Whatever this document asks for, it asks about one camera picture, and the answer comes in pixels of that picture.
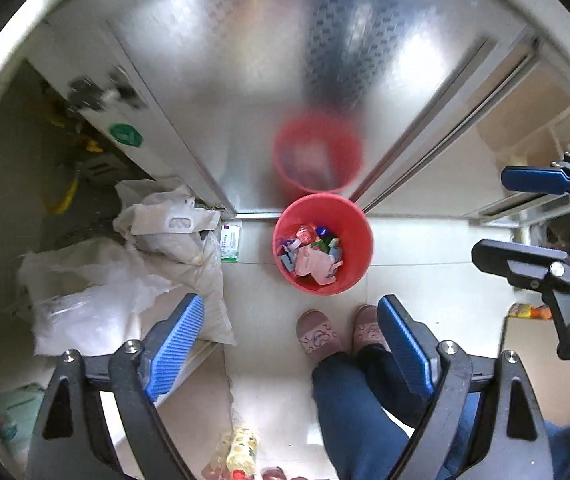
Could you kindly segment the red trash bin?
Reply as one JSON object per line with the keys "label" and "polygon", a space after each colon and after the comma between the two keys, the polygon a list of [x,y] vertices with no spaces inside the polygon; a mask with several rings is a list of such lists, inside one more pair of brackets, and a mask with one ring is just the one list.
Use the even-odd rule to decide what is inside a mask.
{"label": "red trash bin", "polygon": [[311,194],[279,216],[272,252],[287,282],[309,294],[346,292],[369,269],[374,238],[363,211],[331,193]]}

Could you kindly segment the pink right slipper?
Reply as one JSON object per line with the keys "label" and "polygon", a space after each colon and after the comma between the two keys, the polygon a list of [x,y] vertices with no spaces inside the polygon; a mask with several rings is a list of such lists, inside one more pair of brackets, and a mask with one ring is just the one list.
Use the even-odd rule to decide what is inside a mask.
{"label": "pink right slipper", "polygon": [[365,347],[378,346],[388,349],[387,341],[378,324],[377,307],[365,304],[355,312],[352,323],[352,353],[357,354]]}

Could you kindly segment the grey plastic sack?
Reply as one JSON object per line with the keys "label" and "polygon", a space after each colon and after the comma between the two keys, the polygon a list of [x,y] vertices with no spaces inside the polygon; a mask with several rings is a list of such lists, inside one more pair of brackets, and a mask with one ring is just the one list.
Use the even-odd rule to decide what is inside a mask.
{"label": "grey plastic sack", "polygon": [[221,212],[198,204],[177,178],[126,180],[112,236],[28,252],[18,281],[27,292],[34,352],[98,356],[143,338],[186,294],[205,306],[197,336],[235,344],[224,301]]}

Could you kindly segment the yellow drink bottle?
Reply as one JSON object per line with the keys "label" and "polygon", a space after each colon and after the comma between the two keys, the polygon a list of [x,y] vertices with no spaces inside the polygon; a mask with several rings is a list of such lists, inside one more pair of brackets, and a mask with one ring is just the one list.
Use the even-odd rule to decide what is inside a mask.
{"label": "yellow drink bottle", "polygon": [[234,430],[225,466],[232,479],[252,479],[256,472],[258,440],[253,430],[239,426]]}

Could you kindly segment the white green medicine box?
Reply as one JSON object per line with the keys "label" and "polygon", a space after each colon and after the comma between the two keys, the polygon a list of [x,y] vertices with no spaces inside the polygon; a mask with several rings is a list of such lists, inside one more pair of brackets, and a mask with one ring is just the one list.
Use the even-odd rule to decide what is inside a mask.
{"label": "white green medicine box", "polygon": [[239,255],[239,242],[241,241],[242,222],[229,221],[221,226],[220,255],[222,261],[236,262]]}

